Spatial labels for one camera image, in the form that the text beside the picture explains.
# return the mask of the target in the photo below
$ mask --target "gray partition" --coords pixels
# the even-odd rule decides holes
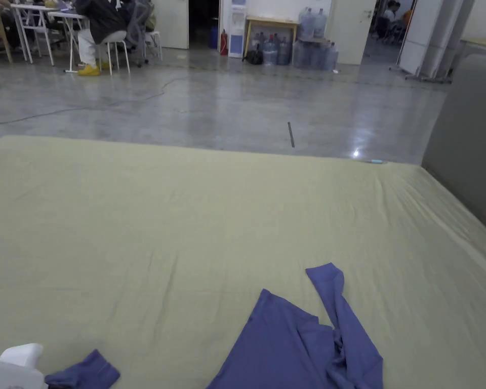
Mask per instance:
[[[460,65],[422,166],[486,225],[486,57]]]

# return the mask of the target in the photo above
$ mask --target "red fire extinguisher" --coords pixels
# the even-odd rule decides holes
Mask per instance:
[[[221,40],[220,40],[220,54],[222,56],[228,56],[228,36],[227,33],[225,32],[225,29],[223,29],[223,32],[221,33]]]

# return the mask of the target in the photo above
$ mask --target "doorway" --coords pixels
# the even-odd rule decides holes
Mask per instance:
[[[364,50],[363,62],[388,63],[397,62],[404,36],[410,27],[411,11],[416,0],[395,0],[394,21],[384,17],[389,4],[394,0],[377,0],[371,22],[370,34]]]
[[[221,0],[189,1],[189,47],[217,49]]]

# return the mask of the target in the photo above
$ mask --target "white door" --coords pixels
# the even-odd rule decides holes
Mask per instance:
[[[376,0],[335,0],[329,39],[336,43],[338,62],[360,65]]]
[[[152,0],[163,47],[189,48],[189,0]]]

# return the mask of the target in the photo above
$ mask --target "polished gray floor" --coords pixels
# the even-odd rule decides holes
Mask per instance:
[[[164,50],[131,77],[82,78],[58,53],[0,61],[0,137],[103,139],[419,164],[446,86],[389,71],[396,48],[371,41],[341,73],[265,68],[210,50]]]

